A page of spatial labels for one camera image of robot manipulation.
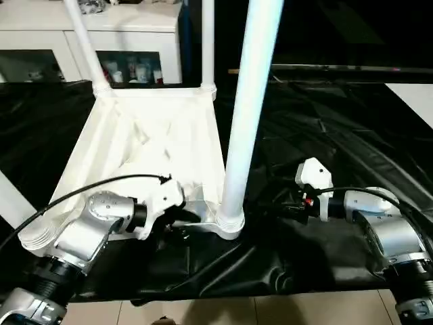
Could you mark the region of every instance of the tile floor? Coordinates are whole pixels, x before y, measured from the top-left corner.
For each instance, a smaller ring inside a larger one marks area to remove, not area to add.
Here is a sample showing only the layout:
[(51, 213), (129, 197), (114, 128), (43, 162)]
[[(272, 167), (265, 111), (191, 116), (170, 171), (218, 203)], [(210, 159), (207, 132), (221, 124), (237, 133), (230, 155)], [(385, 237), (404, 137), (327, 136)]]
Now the tile floor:
[(62, 325), (151, 325), (162, 316), (181, 325), (401, 325), (389, 290), (256, 298), (73, 303)]

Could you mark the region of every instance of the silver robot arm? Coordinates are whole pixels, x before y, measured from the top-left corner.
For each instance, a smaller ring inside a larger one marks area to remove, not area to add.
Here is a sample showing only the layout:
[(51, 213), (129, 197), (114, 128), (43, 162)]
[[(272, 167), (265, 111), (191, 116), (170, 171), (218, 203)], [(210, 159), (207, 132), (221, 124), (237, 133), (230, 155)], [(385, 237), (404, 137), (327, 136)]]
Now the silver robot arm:
[[(331, 173), (316, 159), (299, 165), (296, 183), (306, 189), (332, 188)], [(385, 194), (398, 203), (398, 198), (384, 188), (366, 188)], [(432, 257), (413, 226), (398, 207), (378, 195), (348, 190), (344, 198), (322, 193), (316, 198), (304, 197), (303, 206), (315, 207), (316, 215), (327, 221), (328, 214), (343, 211), (349, 223), (362, 227), (372, 251), (382, 261), (382, 271), (396, 299), (396, 311), (403, 325), (433, 323)]]
[(60, 324), (110, 234), (129, 232), (145, 240), (166, 209), (183, 203), (182, 189), (174, 180), (163, 183), (143, 204), (112, 192), (91, 195), (80, 216), (49, 247), (26, 288), (15, 288), (2, 304), (0, 324)]

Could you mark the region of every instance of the white cabinet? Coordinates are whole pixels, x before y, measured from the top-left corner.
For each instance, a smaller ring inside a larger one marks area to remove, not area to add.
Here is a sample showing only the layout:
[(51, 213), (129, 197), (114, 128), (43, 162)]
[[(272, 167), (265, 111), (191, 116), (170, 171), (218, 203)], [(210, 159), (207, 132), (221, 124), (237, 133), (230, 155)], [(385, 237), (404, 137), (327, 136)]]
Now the white cabinet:
[(65, 81), (82, 79), (62, 31), (0, 30), (1, 81), (24, 82), (38, 72), (60, 81), (58, 68)]

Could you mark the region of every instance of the black plastic sheet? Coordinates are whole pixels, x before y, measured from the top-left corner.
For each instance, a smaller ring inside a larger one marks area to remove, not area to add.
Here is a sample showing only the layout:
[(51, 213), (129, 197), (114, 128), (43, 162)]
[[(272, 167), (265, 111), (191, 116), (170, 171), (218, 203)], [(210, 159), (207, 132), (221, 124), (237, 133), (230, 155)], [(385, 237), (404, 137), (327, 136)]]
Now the black plastic sheet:
[[(219, 89), (214, 103), (224, 155), (234, 89)], [(58, 92), (58, 109), (72, 98), (82, 99), (76, 118), (59, 116), (58, 125), (78, 124), (93, 105), (90, 87), (73, 94)], [(47, 100), (38, 98), (35, 110)], [(78, 135), (75, 131), (68, 137)], [(63, 139), (53, 141), (60, 144)], [(430, 213), (433, 166), (425, 152), (432, 142), (433, 130), (385, 85), (269, 85), (241, 236), (225, 241), (214, 234), (191, 233), (185, 239), (185, 234), (174, 231), (154, 234), (144, 242), (110, 242), (74, 300), (124, 299), (140, 304), (386, 287), (378, 261), (356, 225), (337, 219), (328, 223), (311, 219), (302, 225), (290, 220), (283, 204), (292, 202), (297, 191), (292, 180), (298, 163), (315, 156), (332, 172), (336, 186), (382, 186)], [(50, 149), (43, 146), (40, 150), (48, 154)], [(26, 184), (31, 202), (33, 191), (40, 186), (55, 186), (55, 182)], [(12, 256), (14, 249), (26, 263), (19, 265), (23, 269), (20, 275), (16, 274), (18, 266), (3, 264), (3, 290), (25, 281), (26, 271), (34, 263), (17, 243), (2, 256)]]
[(91, 83), (2, 84), (0, 100), (0, 171), (40, 209), (93, 106)]

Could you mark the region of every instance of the white pole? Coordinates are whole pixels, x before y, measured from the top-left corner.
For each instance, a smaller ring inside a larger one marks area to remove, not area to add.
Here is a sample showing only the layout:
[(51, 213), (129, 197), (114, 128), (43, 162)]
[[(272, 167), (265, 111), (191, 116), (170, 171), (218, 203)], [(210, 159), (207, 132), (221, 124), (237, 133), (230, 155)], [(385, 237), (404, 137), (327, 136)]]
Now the white pole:
[(202, 84), (201, 88), (211, 91), (215, 99), (217, 87), (214, 81), (215, 44), (215, 0), (202, 1)]
[[(20, 191), (16, 189), (1, 171), (0, 193), (0, 215), (14, 229), (36, 212), (35, 208), (23, 197)], [(18, 237), (24, 248), (41, 256), (43, 251), (38, 250), (49, 244), (53, 240), (54, 235), (55, 228), (51, 220), (40, 218), (25, 227), (18, 234)]]
[(64, 3), (74, 25), (83, 55), (89, 65), (93, 93), (96, 97), (111, 97), (112, 89), (104, 76), (96, 51), (90, 42), (89, 33), (84, 25), (83, 15), (81, 14), (78, 2), (77, 0), (64, 0)]
[(223, 201), (216, 215), (220, 227), (231, 232), (244, 223), (242, 203), (283, 4), (250, 0), (248, 6)]

